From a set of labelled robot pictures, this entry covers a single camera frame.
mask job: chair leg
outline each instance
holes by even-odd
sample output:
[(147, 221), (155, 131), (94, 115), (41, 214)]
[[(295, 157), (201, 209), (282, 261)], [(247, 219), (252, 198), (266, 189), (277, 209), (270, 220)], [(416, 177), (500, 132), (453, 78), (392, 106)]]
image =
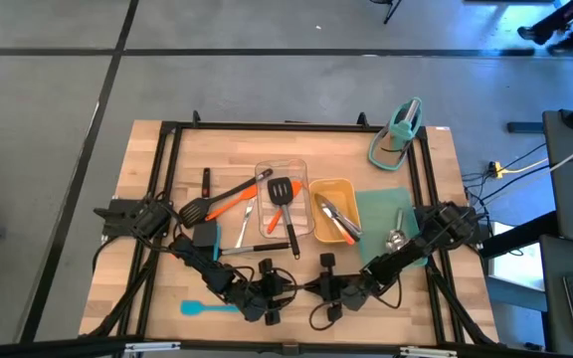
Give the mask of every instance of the chair leg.
[(397, 4), (394, 4), (394, 1), (395, 0), (392, 0), (390, 2), (390, 6), (388, 7), (388, 13), (386, 14), (386, 19), (384, 19), (384, 25), (388, 24), (388, 20), (390, 20), (390, 18), (393, 16), (395, 11), (397, 10), (397, 7), (399, 7), (399, 4), (402, 3), (402, 0), (397, 0)]

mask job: gray floor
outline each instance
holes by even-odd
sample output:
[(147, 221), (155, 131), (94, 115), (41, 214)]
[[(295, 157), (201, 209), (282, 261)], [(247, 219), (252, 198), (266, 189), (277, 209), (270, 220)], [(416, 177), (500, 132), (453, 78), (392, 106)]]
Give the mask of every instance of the gray floor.
[[(0, 1), (0, 47), (113, 48), (127, 4)], [(365, 0), (149, 0), (138, 7), (127, 46), (528, 48), (516, 28), (552, 10), (545, 4), (407, 1), (383, 26), (385, 7)], [(0, 240), (0, 343), (15, 339), (108, 63), (105, 57), (0, 57), (0, 225), (8, 230)], [(101, 227), (92, 208), (105, 206), (113, 192), (135, 119), (188, 120), (197, 109), (210, 121), (352, 123), (365, 111), (371, 122), (384, 123), (413, 95), (424, 101), (427, 124), (452, 128), (462, 171), (478, 172), (489, 160), (506, 163), (543, 142), (542, 135), (507, 134), (508, 121), (573, 108), (573, 59), (123, 58), (38, 339), (77, 334)], [(484, 191), (503, 183), (488, 182)], [(547, 180), (497, 200), (490, 212), (519, 224), (553, 207)], [(494, 309), (502, 341), (541, 337), (518, 333), (540, 332), (540, 321), (506, 318), (512, 307)]]

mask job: kitchen utensil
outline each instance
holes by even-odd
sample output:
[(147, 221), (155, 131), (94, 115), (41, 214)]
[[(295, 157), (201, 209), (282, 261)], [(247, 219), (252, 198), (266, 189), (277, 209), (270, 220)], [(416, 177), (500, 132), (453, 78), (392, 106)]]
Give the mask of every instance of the kitchen utensil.
[(198, 300), (184, 299), (180, 302), (180, 312), (184, 315), (199, 315), (202, 312), (240, 312), (235, 305), (206, 305)]
[(206, 221), (210, 221), (212, 219), (217, 218), (220, 214), (226, 212), (227, 210), (231, 209), (234, 207), (234, 205), (240, 203), (243, 200), (251, 200), (253, 198), (256, 198), (256, 195), (258, 195), (258, 185), (252, 185), (249, 188), (243, 190), (242, 193), (240, 193), (240, 196), (232, 201), (230, 201), (229, 203), (223, 205), (222, 207), (218, 208), (216, 211), (210, 213), (209, 215), (207, 215), (207, 218), (205, 218)]
[(213, 197), (211, 199), (196, 198), (190, 201), (189, 203), (185, 204), (184, 207), (180, 208), (180, 210), (178, 211), (180, 220), (182, 221), (185, 228), (189, 229), (193, 227), (194, 225), (198, 224), (201, 220), (203, 220), (205, 216), (207, 216), (207, 213), (209, 212), (209, 207), (212, 204), (249, 188), (250, 186), (256, 184), (258, 181), (265, 179), (266, 177), (272, 175), (273, 173), (274, 173), (273, 169), (267, 169), (262, 173), (260, 173), (259, 175), (257, 175), (256, 177), (251, 178), (248, 181), (240, 184), (239, 186), (229, 191), (226, 191), (216, 197)]
[(331, 222), (333, 222), (342, 238), (344, 238), (349, 245), (353, 245), (355, 242), (359, 241), (359, 236), (362, 235), (362, 231), (358, 226), (344, 217), (342, 213), (340, 213), (339, 210), (337, 210), (337, 208), (323, 195), (314, 194), (313, 198), (315, 198), (315, 202), (322, 212), (331, 220)]
[[(203, 188), (201, 191), (201, 196), (203, 198), (209, 198), (210, 195), (210, 175), (211, 170), (209, 168), (205, 168), (203, 170)], [(206, 252), (209, 257), (211, 257), (213, 247), (216, 245), (217, 240), (217, 226), (215, 220), (199, 223), (194, 228), (194, 235), (192, 236), (192, 240), (194, 242), (194, 246), (198, 248), (201, 252)]]
[[(299, 194), (299, 190), (302, 188), (302, 182), (297, 180), (291, 180), (290, 185), (293, 187), (293, 197), (295, 198), (297, 194)], [(271, 222), (267, 227), (267, 234), (270, 234), (274, 231), (282, 215), (283, 215), (283, 210), (282, 208), (280, 208), (278, 209), (278, 212), (274, 215), (274, 218), (271, 219)]]
[[(388, 124), (375, 134), (368, 149), (368, 160), (384, 170), (399, 169), (406, 159), (406, 152), (417, 134), (417, 130), (422, 125), (422, 101), (413, 97), (408, 102), (400, 105), (393, 113)], [(390, 133), (389, 143), (384, 142), (384, 138)], [(395, 164), (387, 164), (382, 161), (381, 155), (376, 152), (399, 153), (399, 158)]]
[(233, 255), (233, 254), (250, 253), (250, 252), (284, 250), (288, 248), (290, 248), (289, 243), (276, 243), (276, 244), (255, 245), (251, 247), (241, 247), (241, 248), (232, 248), (224, 250), (218, 249), (218, 257), (224, 255)]
[(247, 230), (247, 223), (249, 222), (249, 217), (251, 217), (251, 212), (254, 211), (254, 205), (256, 204), (256, 198), (251, 198), (249, 204), (247, 204), (247, 209), (245, 210), (245, 217), (243, 218), (243, 228), (240, 230), (240, 236), (236, 242), (236, 248), (243, 245), (243, 238), (245, 237), (245, 231)]
[(391, 254), (399, 251), (404, 245), (408, 244), (408, 238), (402, 231), (402, 224), (404, 223), (404, 211), (397, 210), (397, 226), (395, 230), (391, 230), (386, 239), (386, 251)]
[(290, 179), (287, 177), (271, 179), (267, 182), (267, 188), (269, 189), (269, 197), (271, 198), (272, 203), (280, 206), (283, 210), (290, 249), (292, 250), (295, 259), (299, 260), (297, 236), (295, 235), (295, 230), (293, 229), (293, 223), (290, 220), (287, 206), (293, 200), (293, 187), (290, 184)]
[(320, 179), (310, 183), (308, 187), (310, 193), (310, 204), (312, 216), (315, 219), (315, 237), (325, 244), (346, 243), (344, 238), (337, 235), (335, 223), (328, 220), (328, 217), (317, 205), (315, 194), (323, 195), (333, 206), (357, 227), (363, 229), (360, 222), (360, 215), (357, 211), (355, 201), (355, 189), (350, 181), (340, 179)]

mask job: blue spatula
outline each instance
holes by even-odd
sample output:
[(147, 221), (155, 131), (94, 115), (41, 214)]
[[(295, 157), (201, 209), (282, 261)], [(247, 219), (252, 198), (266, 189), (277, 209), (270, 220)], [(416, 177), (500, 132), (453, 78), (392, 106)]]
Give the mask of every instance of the blue spatula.
[(199, 315), (206, 311), (240, 312), (235, 305), (205, 305), (201, 301), (191, 299), (180, 302), (180, 312), (184, 315)]

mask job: yellow cable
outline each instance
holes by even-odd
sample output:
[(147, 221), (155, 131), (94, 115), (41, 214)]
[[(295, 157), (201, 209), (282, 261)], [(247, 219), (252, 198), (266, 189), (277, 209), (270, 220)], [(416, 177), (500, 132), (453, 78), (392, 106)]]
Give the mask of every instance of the yellow cable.
[(539, 164), (542, 164), (542, 163), (544, 163), (544, 162), (546, 162), (546, 161), (547, 161), (547, 158), (542, 159), (542, 160), (539, 160), (539, 161), (537, 161), (536, 163), (530, 164), (530, 165), (528, 165), (528, 166), (526, 166), (526, 167), (524, 167), (524, 168), (514, 169), (514, 170), (500, 169), (499, 172), (500, 172), (501, 174), (522, 173), (522, 172), (524, 172), (525, 170), (531, 169), (531, 168), (533, 168), (533, 167), (535, 167), (535, 166), (537, 166), (537, 165), (539, 165)]

